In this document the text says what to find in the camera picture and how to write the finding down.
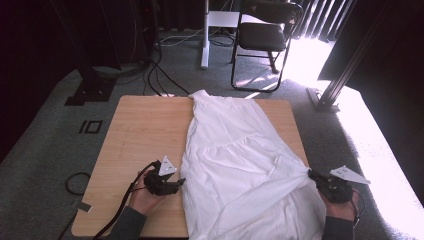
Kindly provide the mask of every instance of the black device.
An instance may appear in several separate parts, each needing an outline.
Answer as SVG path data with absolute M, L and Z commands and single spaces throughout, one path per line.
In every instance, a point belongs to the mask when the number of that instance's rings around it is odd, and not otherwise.
M 326 177 L 312 169 L 309 170 L 308 176 L 315 181 L 318 191 L 328 201 L 332 203 L 345 203 L 352 200 L 353 189 L 348 184 L 348 181 L 332 175 Z
M 152 164 L 155 169 L 149 171 L 144 178 L 144 185 L 147 190 L 149 190 L 151 194 L 158 196 L 177 193 L 180 187 L 184 184 L 185 178 L 182 178 L 177 182 L 168 182 L 168 179 L 173 173 L 160 176 L 159 171 L 162 165 L 161 162 L 156 160 L 156 162 L 153 162 Z

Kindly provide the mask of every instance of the sleeve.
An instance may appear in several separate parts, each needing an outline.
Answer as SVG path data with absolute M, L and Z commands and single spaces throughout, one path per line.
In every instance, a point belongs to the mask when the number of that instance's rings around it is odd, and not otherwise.
M 322 240 L 353 240 L 353 222 L 341 218 L 326 217 Z
M 125 207 L 105 240 L 138 239 L 147 217 L 136 210 Z

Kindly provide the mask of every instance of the white tag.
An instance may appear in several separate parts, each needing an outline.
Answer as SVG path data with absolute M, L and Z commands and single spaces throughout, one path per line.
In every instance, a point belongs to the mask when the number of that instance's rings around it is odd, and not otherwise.
M 344 179 L 346 181 L 351 182 L 357 182 L 357 183 L 363 183 L 363 184 L 370 184 L 371 182 L 362 177 L 361 175 L 357 174 L 356 172 L 350 170 L 346 166 L 334 169 L 330 171 L 330 174 L 336 177 L 339 177 L 341 179 Z
M 162 164 L 159 169 L 159 176 L 165 176 L 168 174 L 175 173 L 177 168 L 172 165 L 171 161 L 169 161 L 168 157 L 163 157 Z

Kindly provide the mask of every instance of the sunlit floor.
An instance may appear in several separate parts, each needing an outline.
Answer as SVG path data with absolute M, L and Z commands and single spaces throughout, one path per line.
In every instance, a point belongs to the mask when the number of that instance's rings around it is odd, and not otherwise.
M 331 49 L 332 45 L 318 40 L 293 41 L 284 78 L 325 90 L 329 82 L 317 79 Z M 361 94 L 344 87 L 337 104 L 340 111 L 336 114 L 365 177 L 371 181 L 369 187 L 386 227 L 400 239 L 424 239 L 423 206 Z

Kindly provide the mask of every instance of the table top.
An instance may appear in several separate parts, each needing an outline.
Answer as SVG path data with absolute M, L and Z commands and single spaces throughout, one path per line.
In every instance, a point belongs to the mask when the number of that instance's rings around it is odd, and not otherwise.
M 280 137 L 308 166 L 290 107 L 285 100 L 255 100 Z M 188 97 L 123 96 L 118 104 L 72 226 L 75 236 L 96 235 L 115 215 L 128 186 L 150 162 L 169 160 L 179 168 L 185 151 L 193 100 Z M 179 171 L 169 181 L 179 179 Z M 188 237 L 181 191 L 169 195 L 150 213 L 144 237 Z

